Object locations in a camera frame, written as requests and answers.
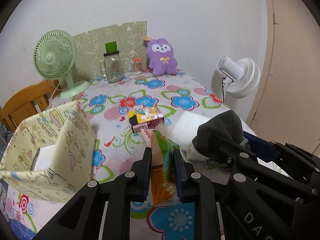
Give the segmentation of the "green orange snack packet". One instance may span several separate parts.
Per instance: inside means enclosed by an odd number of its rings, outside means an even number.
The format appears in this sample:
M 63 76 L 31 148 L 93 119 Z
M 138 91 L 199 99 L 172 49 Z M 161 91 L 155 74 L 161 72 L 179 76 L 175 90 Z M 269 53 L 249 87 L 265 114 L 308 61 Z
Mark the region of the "green orange snack packet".
M 167 204 L 176 194 L 172 155 L 180 147 L 157 130 L 151 133 L 150 145 L 152 152 L 151 196 L 153 205 L 159 206 Z

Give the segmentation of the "black grey sock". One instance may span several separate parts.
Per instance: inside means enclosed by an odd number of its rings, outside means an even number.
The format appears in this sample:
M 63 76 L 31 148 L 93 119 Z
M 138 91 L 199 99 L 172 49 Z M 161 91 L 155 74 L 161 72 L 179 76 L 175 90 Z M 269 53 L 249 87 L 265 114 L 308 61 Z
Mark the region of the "black grey sock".
M 228 110 L 220 113 L 197 129 L 197 134 L 191 141 L 190 149 L 206 159 L 210 159 L 220 165 L 227 165 L 227 156 L 219 153 L 221 140 L 233 142 L 247 150 L 250 149 L 248 140 L 244 137 L 240 117 L 233 111 Z

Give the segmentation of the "cartoon tissue box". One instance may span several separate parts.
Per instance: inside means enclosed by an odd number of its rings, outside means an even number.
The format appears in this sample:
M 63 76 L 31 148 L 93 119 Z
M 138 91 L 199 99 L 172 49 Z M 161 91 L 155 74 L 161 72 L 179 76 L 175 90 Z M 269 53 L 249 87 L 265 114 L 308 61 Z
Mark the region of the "cartoon tissue box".
M 164 124 L 164 115 L 157 106 L 130 108 L 127 115 L 133 133 L 140 132 L 141 129 L 154 129 Z

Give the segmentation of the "pink wet wipes pack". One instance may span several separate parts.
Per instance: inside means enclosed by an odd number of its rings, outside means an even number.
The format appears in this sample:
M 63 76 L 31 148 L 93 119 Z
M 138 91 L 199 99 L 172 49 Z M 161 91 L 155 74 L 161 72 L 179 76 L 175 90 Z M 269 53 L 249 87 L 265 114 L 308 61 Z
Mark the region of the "pink wet wipes pack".
M 145 141 L 147 147 L 151 147 L 151 136 L 153 134 L 152 129 L 141 129 L 140 133 Z

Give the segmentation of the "yellow fabric storage box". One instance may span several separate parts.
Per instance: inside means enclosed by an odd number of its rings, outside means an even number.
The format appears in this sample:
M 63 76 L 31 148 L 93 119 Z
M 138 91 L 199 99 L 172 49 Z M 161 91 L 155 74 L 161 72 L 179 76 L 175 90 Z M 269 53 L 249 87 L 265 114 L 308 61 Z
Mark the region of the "yellow fabric storage box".
M 77 101 L 35 114 L 11 137 L 1 179 L 28 197 L 65 203 L 92 178 L 95 139 Z

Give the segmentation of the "floral tablecloth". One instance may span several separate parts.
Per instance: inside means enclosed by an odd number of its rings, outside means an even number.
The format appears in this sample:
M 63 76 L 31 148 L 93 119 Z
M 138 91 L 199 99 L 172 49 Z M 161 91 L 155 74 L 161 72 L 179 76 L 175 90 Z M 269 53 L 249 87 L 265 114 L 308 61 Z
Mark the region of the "floral tablecloth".
M 113 181 L 143 157 L 150 136 L 164 147 L 152 171 L 145 202 L 132 202 L 126 219 L 135 239 L 193 239 L 195 205 L 181 204 L 169 181 L 170 149 L 189 146 L 200 124 L 228 108 L 188 75 L 127 76 L 109 84 L 95 80 L 78 95 L 55 98 L 18 127 L 9 152 L 14 175 L 4 212 L 17 237 L 32 239 L 90 178 Z

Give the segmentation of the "white desk fan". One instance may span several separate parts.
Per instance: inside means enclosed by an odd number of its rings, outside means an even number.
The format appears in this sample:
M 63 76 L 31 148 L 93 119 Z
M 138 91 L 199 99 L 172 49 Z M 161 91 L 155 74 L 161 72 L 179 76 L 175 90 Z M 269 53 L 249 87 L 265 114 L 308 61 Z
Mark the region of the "white desk fan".
M 223 56 L 217 63 L 222 78 L 222 95 L 227 93 L 235 99 L 243 99 L 251 94 L 259 85 L 261 72 L 258 65 L 250 58 L 234 62 Z

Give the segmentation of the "wooden chair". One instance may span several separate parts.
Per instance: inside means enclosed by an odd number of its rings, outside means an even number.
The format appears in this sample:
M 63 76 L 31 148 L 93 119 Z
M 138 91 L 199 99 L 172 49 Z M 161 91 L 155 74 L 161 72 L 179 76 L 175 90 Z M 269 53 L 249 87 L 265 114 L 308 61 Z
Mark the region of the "wooden chair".
M 49 106 L 49 98 L 54 99 L 60 89 L 58 80 L 44 80 L 36 85 L 26 87 L 14 94 L 1 109 L 1 124 L 14 131 L 21 121 L 44 111 Z

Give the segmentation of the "cotton swab container orange lid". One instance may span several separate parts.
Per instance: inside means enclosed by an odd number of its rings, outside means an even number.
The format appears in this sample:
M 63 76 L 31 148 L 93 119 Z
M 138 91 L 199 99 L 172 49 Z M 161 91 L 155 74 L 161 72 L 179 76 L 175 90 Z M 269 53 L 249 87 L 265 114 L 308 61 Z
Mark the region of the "cotton swab container orange lid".
M 133 75 L 142 74 L 143 67 L 143 58 L 132 58 L 131 59 L 131 72 Z

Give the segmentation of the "purple plush bunny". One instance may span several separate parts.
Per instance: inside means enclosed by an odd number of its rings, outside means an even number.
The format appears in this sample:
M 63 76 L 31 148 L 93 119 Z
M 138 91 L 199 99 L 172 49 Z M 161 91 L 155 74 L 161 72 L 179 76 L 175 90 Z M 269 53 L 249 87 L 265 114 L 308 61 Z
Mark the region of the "purple plush bunny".
M 148 42 L 146 56 L 149 60 L 149 69 L 154 76 L 165 74 L 176 75 L 178 62 L 174 57 L 174 50 L 164 38 L 153 39 Z

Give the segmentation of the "glass jar with green lid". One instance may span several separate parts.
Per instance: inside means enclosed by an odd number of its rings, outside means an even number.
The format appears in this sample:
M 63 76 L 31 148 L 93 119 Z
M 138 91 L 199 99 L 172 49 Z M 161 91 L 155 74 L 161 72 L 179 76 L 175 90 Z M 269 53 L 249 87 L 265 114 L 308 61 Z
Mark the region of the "glass jar with green lid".
M 108 83 L 116 83 L 123 79 L 123 68 L 116 41 L 105 44 L 104 61 L 100 66 L 100 72 Z

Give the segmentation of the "green patterned cardboard panel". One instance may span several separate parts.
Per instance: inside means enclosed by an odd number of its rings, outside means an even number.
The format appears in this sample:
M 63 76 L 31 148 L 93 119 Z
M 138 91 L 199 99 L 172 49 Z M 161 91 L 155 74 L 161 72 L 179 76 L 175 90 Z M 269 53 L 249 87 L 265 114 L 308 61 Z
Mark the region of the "green patterned cardboard panel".
M 109 25 L 81 33 L 73 37 L 76 58 L 72 68 L 74 81 L 91 81 L 102 76 L 100 66 L 106 53 L 105 44 L 116 42 L 124 72 L 131 71 L 131 59 L 142 58 L 142 67 L 147 67 L 143 37 L 147 35 L 147 22 L 127 22 Z

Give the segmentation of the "green desk fan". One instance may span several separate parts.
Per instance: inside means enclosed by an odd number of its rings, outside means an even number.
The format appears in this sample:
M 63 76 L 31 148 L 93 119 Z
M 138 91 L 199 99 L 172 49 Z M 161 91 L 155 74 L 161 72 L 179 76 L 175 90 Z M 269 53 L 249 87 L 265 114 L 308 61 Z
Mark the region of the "green desk fan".
M 45 80 L 64 77 L 67 87 L 60 98 L 69 99 L 86 90 L 90 83 L 86 80 L 73 81 L 72 67 L 75 63 L 76 45 L 73 37 L 63 30 L 45 33 L 36 43 L 33 52 L 33 65 Z

